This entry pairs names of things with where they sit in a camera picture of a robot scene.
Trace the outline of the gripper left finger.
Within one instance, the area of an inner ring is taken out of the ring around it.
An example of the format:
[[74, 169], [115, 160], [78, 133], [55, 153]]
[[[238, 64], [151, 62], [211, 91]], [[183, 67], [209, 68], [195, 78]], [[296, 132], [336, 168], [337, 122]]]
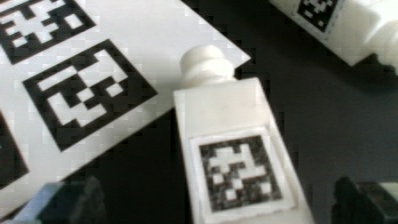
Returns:
[[106, 224], [105, 195], [94, 177], [48, 183], [23, 208], [28, 224]]

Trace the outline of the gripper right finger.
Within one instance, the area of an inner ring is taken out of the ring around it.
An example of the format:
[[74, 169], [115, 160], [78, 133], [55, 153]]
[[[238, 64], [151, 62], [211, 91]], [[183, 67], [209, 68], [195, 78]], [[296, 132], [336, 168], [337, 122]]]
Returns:
[[334, 198], [332, 224], [398, 224], [398, 182], [355, 182], [341, 177]]

